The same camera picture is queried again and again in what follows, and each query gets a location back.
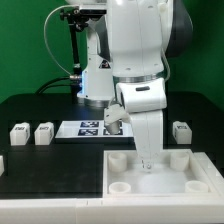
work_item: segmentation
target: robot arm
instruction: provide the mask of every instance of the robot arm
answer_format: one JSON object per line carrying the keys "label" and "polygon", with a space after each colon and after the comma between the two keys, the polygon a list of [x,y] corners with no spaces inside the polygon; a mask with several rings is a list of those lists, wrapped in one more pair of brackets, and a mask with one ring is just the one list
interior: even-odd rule
{"label": "robot arm", "polygon": [[180,1],[116,0],[107,3],[117,104],[105,109],[105,127],[115,134],[119,129],[117,120],[129,118],[137,153],[145,169],[151,168],[163,149],[162,109],[167,104],[164,79],[160,77],[164,70],[161,58],[172,42],[177,2]]}

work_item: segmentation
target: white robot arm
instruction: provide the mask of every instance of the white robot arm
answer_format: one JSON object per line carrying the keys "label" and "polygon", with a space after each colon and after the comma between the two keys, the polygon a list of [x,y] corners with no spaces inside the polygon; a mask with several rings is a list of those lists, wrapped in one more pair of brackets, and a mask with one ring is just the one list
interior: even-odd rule
{"label": "white robot arm", "polygon": [[112,73],[121,107],[105,109],[105,126],[116,133],[110,127],[114,122],[110,116],[124,110],[129,115],[138,155],[148,169],[163,147],[162,109],[166,107],[164,79],[159,78],[164,67],[158,1],[117,0],[107,5]]}
{"label": "white robot arm", "polygon": [[81,14],[102,9],[106,14],[116,103],[105,109],[105,127],[116,134],[120,119],[130,122],[138,155],[148,169],[163,149],[162,109],[167,103],[162,56],[179,55],[191,40],[182,0],[67,1],[78,4]]}

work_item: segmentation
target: white block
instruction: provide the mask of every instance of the white block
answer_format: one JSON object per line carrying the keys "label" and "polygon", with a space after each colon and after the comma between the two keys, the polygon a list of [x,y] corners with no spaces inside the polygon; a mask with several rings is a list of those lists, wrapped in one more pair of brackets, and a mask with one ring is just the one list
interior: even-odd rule
{"label": "white block", "polygon": [[173,137],[177,144],[191,144],[192,131],[186,122],[173,122]]}
{"label": "white block", "polygon": [[30,125],[28,123],[16,124],[10,132],[11,145],[26,145],[30,137]]}
{"label": "white block", "polygon": [[0,156],[0,176],[4,173],[3,156]]}
{"label": "white block", "polygon": [[34,136],[36,145],[49,145],[54,137],[54,124],[51,122],[40,124]]}

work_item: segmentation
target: white platform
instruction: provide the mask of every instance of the white platform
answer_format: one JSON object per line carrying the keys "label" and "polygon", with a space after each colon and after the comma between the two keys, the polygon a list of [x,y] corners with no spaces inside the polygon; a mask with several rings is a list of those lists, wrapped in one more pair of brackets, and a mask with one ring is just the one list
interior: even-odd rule
{"label": "white platform", "polygon": [[[165,151],[151,173],[141,171],[135,151],[127,153],[127,169],[108,171],[104,158],[103,198],[0,200],[2,224],[183,224],[224,223],[224,180],[205,153],[190,155],[189,170],[169,168],[173,150]],[[207,193],[185,193],[189,180],[209,186]],[[132,191],[111,195],[113,181],[129,182]]]}

